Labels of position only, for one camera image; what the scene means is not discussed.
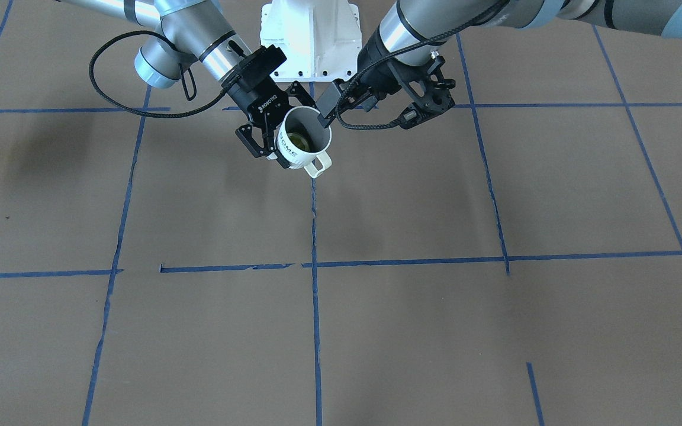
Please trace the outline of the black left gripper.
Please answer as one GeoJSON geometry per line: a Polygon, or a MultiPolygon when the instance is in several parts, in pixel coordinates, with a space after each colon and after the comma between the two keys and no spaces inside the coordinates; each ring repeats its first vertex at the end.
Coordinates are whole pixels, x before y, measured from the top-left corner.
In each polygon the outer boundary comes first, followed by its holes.
{"type": "Polygon", "coordinates": [[[322,128],[330,127],[332,122],[346,111],[360,107],[368,112],[376,108],[377,102],[401,90],[395,57],[372,67],[365,73],[363,72],[368,66],[386,57],[389,53],[381,36],[372,35],[368,39],[357,57],[360,78],[358,78],[355,89],[344,95],[346,81],[333,80],[316,100],[316,109],[319,111],[322,128]]]}

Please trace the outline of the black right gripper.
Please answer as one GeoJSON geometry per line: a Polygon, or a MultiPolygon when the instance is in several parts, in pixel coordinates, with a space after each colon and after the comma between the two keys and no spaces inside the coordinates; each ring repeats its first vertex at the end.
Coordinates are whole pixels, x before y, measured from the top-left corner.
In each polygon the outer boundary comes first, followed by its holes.
{"type": "Polygon", "coordinates": [[[279,152],[276,130],[285,121],[288,111],[297,106],[313,108],[319,115],[314,98],[300,81],[289,83],[282,90],[267,73],[230,71],[223,78],[223,87],[232,83],[227,94],[243,111],[247,122],[236,129],[236,137],[253,157],[266,157],[288,169],[289,162],[279,152]],[[295,99],[298,104],[291,104],[295,99]]]}

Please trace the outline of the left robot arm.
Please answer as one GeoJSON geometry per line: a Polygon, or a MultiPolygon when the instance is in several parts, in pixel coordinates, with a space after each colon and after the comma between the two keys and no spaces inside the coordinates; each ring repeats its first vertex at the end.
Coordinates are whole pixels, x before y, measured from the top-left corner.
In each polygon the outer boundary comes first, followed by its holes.
{"type": "Polygon", "coordinates": [[[317,102],[319,123],[338,121],[350,130],[409,129],[455,105],[454,80],[444,78],[437,51],[466,28],[528,30],[559,18],[612,30],[682,40],[682,1],[395,1],[357,57],[348,80],[334,80],[317,102]],[[403,90],[411,98],[387,124],[354,125],[342,114],[370,111],[403,90]]]}

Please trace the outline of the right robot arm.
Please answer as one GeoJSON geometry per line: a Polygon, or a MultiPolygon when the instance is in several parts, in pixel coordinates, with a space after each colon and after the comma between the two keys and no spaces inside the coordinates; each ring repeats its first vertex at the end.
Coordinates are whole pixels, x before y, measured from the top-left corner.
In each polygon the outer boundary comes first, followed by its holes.
{"type": "Polygon", "coordinates": [[[217,1],[76,1],[74,5],[141,26],[148,40],[136,54],[136,73],[155,88],[181,82],[187,100],[197,95],[190,67],[200,63],[248,121],[236,135],[253,157],[303,168],[312,178],[332,164],[329,128],[319,123],[314,99],[293,82],[281,89],[272,78],[286,62],[276,46],[251,51],[220,11],[217,1]]]}

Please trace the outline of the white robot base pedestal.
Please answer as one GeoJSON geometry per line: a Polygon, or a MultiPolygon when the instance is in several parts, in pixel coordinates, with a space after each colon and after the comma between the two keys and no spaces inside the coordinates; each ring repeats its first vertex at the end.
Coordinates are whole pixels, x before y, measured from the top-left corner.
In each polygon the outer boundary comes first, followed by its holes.
{"type": "Polygon", "coordinates": [[[273,1],[262,6],[260,42],[279,47],[286,62],[277,82],[348,80],[358,71],[362,28],[348,1],[273,1]]]}

